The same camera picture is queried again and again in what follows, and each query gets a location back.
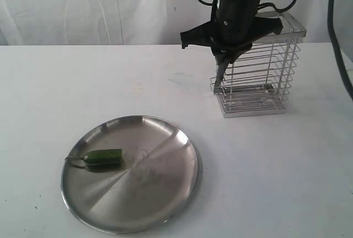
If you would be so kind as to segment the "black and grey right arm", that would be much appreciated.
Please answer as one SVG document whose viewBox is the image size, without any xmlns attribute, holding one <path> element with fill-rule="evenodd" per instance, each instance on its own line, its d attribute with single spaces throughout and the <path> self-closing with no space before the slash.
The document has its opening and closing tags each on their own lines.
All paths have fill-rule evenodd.
<svg viewBox="0 0 353 238">
<path fill-rule="evenodd" d="M 180 34 L 182 48 L 200 45 L 219 52 L 238 51 L 271 33 L 281 33 L 281 20 L 258 17 L 259 8 L 260 0 L 213 0 L 210 21 Z M 339 51 L 333 8 L 334 0 L 329 0 L 328 32 L 334 50 Z"/>
</svg>

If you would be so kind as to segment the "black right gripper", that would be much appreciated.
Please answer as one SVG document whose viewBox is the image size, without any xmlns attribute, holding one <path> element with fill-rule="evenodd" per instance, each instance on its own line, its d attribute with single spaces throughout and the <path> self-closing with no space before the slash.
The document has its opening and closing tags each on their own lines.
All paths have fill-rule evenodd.
<svg viewBox="0 0 353 238">
<path fill-rule="evenodd" d="M 261 39 L 271 33 L 280 34 L 283 29 L 279 18 L 255 17 L 260 0 L 217 0 L 215 22 L 208 21 L 180 33 L 181 48 L 189 45 L 220 49 L 238 46 Z"/>
</svg>

